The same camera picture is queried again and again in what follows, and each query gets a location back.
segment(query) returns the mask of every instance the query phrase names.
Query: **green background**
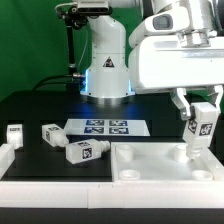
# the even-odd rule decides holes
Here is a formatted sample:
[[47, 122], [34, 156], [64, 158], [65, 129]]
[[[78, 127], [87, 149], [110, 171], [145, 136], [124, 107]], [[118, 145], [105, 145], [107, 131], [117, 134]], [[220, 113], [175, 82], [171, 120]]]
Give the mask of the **green background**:
[[[70, 0], [1, 0], [0, 9], [0, 101], [18, 90], [30, 90], [53, 75], [67, 74], [66, 27], [55, 14], [57, 4]], [[127, 37], [140, 22], [136, 9], [115, 9], [112, 17], [125, 25]], [[80, 66], [83, 72], [91, 63], [89, 27], [74, 31], [78, 63], [89, 33], [90, 44]], [[127, 55], [130, 47], [127, 44]], [[56, 87], [46, 86], [43, 89]]]

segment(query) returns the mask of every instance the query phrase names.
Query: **white platform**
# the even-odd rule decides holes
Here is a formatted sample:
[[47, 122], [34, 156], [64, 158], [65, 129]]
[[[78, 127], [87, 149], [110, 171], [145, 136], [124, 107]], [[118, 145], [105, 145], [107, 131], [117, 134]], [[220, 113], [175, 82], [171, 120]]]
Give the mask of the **white platform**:
[[[116, 147], [131, 144], [133, 160], [122, 164]], [[113, 182], [0, 182], [0, 207], [37, 208], [224, 208], [224, 168], [208, 149], [193, 163], [173, 159], [179, 143], [112, 143]], [[118, 178], [135, 169], [138, 180]], [[191, 180], [195, 169], [211, 181]]]

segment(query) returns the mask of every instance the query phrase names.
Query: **blue light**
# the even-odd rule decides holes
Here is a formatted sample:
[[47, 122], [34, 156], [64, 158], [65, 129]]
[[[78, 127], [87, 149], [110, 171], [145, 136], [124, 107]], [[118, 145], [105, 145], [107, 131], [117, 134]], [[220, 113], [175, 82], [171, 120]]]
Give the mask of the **blue light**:
[[128, 87], [129, 93], [134, 92], [134, 90], [131, 88], [131, 81], [129, 80], [129, 87]]
[[88, 92], [88, 84], [89, 84], [89, 70], [87, 69], [86, 72], [85, 72], [85, 76], [86, 76], [86, 79], [85, 79], [85, 92], [87, 93]]

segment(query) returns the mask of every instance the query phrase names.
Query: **warning label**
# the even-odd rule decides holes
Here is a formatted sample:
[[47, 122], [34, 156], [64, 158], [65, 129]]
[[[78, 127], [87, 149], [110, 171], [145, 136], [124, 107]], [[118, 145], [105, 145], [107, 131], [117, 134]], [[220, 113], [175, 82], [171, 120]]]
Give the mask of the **warning label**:
[[109, 57], [106, 62], [104, 63], [103, 67], [107, 67], [107, 68], [114, 68], [114, 63], [111, 60], [111, 58]]

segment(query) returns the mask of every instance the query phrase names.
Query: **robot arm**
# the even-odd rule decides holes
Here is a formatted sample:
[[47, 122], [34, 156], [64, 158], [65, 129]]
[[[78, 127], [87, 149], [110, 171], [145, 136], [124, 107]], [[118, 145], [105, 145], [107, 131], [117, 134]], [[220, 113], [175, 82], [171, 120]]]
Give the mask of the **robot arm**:
[[[152, 1], [154, 16], [129, 38], [132, 88], [136, 93], [171, 92], [186, 120], [183, 139], [195, 159], [209, 147], [223, 96], [224, 39], [216, 37], [212, 4], [207, 0]], [[189, 105], [187, 89], [207, 89], [211, 103]]]

